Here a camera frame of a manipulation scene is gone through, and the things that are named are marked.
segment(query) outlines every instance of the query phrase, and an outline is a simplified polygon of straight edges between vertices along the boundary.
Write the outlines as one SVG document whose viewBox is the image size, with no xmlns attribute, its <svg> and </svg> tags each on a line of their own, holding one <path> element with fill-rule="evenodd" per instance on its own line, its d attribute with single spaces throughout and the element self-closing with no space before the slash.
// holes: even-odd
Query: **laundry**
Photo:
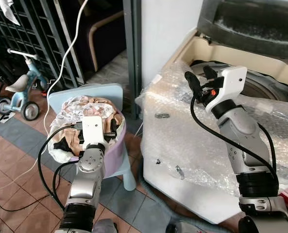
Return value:
<svg viewBox="0 0 288 233">
<path fill-rule="evenodd" d="M 16 17 L 14 16 L 10 8 L 10 6 L 12 5 L 13 5 L 13 0 L 0 0 L 0 8 L 4 16 L 6 16 L 8 20 L 15 23 L 16 25 L 20 25 L 20 23 L 18 22 L 18 20 L 16 19 Z"/>
<path fill-rule="evenodd" d="M 119 132 L 124 124 L 122 114 L 117 111 L 115 105 L 104 98 L 79 96 L 64 102 L 61 112 L 51 124 L 51 132 L 57 128 L 82 121 L 83 117 L 100 116 L 104 133 L 111 132 L 111 120 L 116 121 L 117 137 L 109 141 L 109 146 L 115 144 L 119 138 Z M 49 153 L 58 162 L 69 161 L 72 156 L 79 156 L 83 150 L 80 144 L 80 131 L 75 129 L 64 129 L 56 134 L 49 143 Z"/>
</svg>

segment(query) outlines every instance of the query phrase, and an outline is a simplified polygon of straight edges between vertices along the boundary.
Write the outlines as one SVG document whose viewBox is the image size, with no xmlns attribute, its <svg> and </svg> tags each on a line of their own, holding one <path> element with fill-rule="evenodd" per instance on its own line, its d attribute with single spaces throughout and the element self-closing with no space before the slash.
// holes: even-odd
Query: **light blue plastic chair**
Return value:
<svg viewBox="0 0 288 233">
<path fill-rule="evenodd" d="M 112 84 L 88 84 L 81 86 L 79 88 L 59 91 L 49 95 L 49 103 L 51 108 L 59 113 L 62 109 L 62 104 L 69 98 L 76 96 L 91 96 L 91 97 L 102 97 L 106 98 L 120 110 L 122 111 L 123 104 L 123 89 L 121 85 L 117 83 Z M 128 191 L 132 191 L 136 188 L 136 181 L 131 171 L 131 166 L 129 162 L 128 152 L 123 142 L 123 162 L 120 168 L 112 175 L 106 177 L 113 177 L 122 175 L 124 188 Z"/>
</svg>

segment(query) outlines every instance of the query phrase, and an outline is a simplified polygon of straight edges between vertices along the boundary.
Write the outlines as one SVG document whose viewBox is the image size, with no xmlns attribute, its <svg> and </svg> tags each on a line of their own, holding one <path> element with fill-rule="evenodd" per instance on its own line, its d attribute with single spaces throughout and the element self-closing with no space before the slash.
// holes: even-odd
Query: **washing machine lid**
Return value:
<svg viewBox="0 0 288 233">
<path fill-rule="evenodd" d="M 204 0 L 197 29 L 214 43 L 288 60 L 288 0 Z"/>
</svg>

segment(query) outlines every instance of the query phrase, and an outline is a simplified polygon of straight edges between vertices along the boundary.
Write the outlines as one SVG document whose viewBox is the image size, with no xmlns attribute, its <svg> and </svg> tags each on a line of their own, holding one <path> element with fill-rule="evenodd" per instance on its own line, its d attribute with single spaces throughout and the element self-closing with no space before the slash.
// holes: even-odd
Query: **tricycle wheel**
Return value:
<svg viewBox="0 0 288 233">
<path fill-rule="evenodd" d="M 4 106 L 5 105 L 10 105 L 11 104 L 11 100 L 8 97 L 0 97 L 0 114 L 2 115 L 6 115 L 9 112 L 11 112 L 10 109 L 5 109 Z"/>
<path fill-rule="evenodd" d="M 39 116 L 39 106 L 35 102 L 29 101 L 21 108 L 21 115 L 27 121 L 35 120 Z"/>
</svg>

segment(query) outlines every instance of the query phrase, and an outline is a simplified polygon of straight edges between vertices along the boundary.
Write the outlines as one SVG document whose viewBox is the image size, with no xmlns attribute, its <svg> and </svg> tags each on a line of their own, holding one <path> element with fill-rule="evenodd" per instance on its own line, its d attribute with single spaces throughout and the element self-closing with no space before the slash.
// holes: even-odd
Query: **children's tricycle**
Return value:
<svg viewBox="0 0 288 233">
<path fill-rule="evenodd" d="M 23 74 L 19 77 L 14 84 L 6 87 L 6 90 L 14 92 L 14 95 L 12 96 L 12 99 L 0 97 L 0 114 L 4 115 L 10 111 L 19 111 L 25 120 L 35 120 L 39 115 L 39 106 L 35 102 L 28 101 L 29 92 L 34 82 L 38 80 L 41 88 L 47 89 L 47 80 L 39 72 L 32 60 L 28 58 L 32 57 L 37 60 L 38 56 L 11 49 L 8 49 L 8 53 L 23 55 L 29 71 L 27 74 Z"/>
</svg>

